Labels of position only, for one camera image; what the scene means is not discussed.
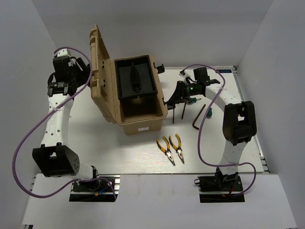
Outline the tan plastic toolbox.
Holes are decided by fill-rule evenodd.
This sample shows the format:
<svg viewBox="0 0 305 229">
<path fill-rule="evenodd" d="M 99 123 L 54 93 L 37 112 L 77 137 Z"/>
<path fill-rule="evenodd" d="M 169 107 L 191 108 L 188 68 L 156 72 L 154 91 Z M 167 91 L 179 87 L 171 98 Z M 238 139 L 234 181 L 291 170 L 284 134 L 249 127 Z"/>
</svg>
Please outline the tan plastic toolbox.
<svg viewBox="0 0 305 229">
<path fill-rule="evenodd" d="M 107 122 L 119 125 L 126 135 L 159 131 L 168 115 L 159 75 L 151 55 L 112 60 L 101 32 L 90 32 L 91 98 Z"/>
</svg>

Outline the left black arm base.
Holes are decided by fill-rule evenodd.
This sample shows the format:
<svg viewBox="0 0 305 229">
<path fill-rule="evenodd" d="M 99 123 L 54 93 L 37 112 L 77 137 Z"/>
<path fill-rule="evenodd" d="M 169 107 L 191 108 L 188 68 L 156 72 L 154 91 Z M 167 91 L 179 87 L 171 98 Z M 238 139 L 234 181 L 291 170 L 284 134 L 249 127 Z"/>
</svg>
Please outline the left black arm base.
<svg viewBox="0 0 305 229">
<path fill-rule="evenodd" d="M 73 182 L 70 202 L 115 202 L 120 189 L 120 175 L 105 175 L 106 180 Z"/>
</svg>

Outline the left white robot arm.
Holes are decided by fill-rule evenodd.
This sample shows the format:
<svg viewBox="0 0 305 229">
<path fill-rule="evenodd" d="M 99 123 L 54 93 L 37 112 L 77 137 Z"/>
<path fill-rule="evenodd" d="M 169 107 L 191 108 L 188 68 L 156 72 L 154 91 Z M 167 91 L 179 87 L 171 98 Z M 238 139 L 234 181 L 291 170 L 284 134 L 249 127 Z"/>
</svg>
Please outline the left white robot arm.
<svg viewBox="0 0 305 229">
<path fill-rule="evenodd" d="M 32 157 L 46 177 L 70 177 L 84 180 L 89 190 L 100 187 L 101 179 L 94 166 L 82 164 L 79 156 L 68 146 L 70 112 L 77 89 L 89 77 L 90 67 L 81 58 L 60 51 L 53 58 L 55 72 L 48 78 L 48 102 L 51 116 L 40 147 Z"/>
</svg>

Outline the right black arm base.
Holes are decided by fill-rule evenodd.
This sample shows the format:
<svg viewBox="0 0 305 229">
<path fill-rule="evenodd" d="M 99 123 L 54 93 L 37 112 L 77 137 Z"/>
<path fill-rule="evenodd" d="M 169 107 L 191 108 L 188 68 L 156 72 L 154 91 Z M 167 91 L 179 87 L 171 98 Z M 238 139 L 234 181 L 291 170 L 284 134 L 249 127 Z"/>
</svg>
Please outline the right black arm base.
<svg viewBox="0 0 305 229">
<path fill-rule="evenodd" d="M 238 173 L 223 176 L 220 171 L 213 176 L 199 176 L 194 180 L 199 188 L 200 203 L 245 202 L 243 185 Z"/>
</svg>

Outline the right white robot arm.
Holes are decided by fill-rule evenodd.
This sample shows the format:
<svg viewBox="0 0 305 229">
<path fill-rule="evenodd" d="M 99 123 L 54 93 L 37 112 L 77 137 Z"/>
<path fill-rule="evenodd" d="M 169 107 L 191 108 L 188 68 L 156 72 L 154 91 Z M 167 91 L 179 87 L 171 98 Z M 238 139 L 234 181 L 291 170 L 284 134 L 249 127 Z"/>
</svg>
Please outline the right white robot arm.
<svg viewBox="0 0 305 229">
<path fill-rule="evenodd" d="M 223 112 L 222 132 L 226 139 L 221 161 L 216 165 L 215 184 L 220 190 L 227 190 L 238 177 L 238 165 L 242 152 L 257 133 L 254 104 L 242 101 L 225 90 L 225 79 L 211 79 L 207 66 L 194 69 L 195 80 L 190 80 L 185 70 L 178 81 L 167 108 L 172 110 L 177 104 L 186 103 L 191 96 L 202 95 L 211 100 Z"/>
</svg>

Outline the yellow black pliers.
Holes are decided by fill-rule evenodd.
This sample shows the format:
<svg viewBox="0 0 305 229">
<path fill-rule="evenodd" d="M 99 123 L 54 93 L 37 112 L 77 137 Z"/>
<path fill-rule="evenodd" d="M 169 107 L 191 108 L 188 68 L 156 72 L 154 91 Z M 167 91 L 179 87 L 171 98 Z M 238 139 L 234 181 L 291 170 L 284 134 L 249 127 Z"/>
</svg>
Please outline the yellow black pliers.
<svg viewBox="0 0 305 229">
<path fill-rule="evenodd" d="M 171 147 L 176 151 L 176 153 L 177 153 L 179 159 L 181 160 L 181 162 L 184 164 L 185 161 L 184 161 L 184 157 L 183 157 L 183 150 L 182 150 L 181 139 L 180 139 L 178 134 L 175 134 L 175 137 L 177 138 L 177 141 L 178 141 L 178 145 L 177 146 L 174 144 L 171 136 L 169 136 L 169 142 L 170 142 Z"/>
<path fill-rule="evenodd" d="M 157 146 L 167 156 L 167 158 L 169 159 L 171 164 L 173 166 L 175 166 L 175 162 L 174 162 L 171 150 L 170 150 L 170 143 L 165 136 L 162 137 L 162 140 L 166 143 L 166 148 L 162 147 L 162 145 L 160 144 L 159 139 L 156 140 Z"/>
</svg>

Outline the large brown hex key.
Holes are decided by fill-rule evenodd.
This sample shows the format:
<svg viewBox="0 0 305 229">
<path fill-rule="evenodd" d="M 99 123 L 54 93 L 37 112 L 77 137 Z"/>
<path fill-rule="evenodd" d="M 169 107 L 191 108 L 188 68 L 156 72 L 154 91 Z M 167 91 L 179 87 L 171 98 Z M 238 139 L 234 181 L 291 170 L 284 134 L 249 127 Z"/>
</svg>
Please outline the large brown hex key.
<svg viewBox="0 0 305 229">
<path fill-rule="evenodd" d="M 197 116 L 195 117 L 194 121 L 192 122 L 192 127 L 195 130 L 199 130 L 199 127 L 196 125 L 197 120 L 199 119 L 200 115 L 202 114 L 203 110 L 205 109 L 206 104 L 204 104 L 201 108 L 201 110 L 199 111 L 199 113 L 197 114 Z"/>
</svg>

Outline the green stubby screwdriver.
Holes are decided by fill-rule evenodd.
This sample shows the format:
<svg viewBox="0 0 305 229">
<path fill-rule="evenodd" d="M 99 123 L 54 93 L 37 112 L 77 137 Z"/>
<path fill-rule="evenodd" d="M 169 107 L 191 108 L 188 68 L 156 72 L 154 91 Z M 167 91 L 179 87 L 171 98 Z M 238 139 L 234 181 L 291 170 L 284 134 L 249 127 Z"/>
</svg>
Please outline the green stubby screwdriver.
<svg viewBox="0 0 305 229">
<path fill-rule="evenodd" d="M 213 114 L 212 108 L 209 109 L 208 113 L 207 113 L 207 118 L 211 118 Z"/>
<path fill-rule="evenodd" d="M 197 98 L 190 98 L 187 102 L 188 105 L 192 105 L 197 102 Z"/>
</svg>

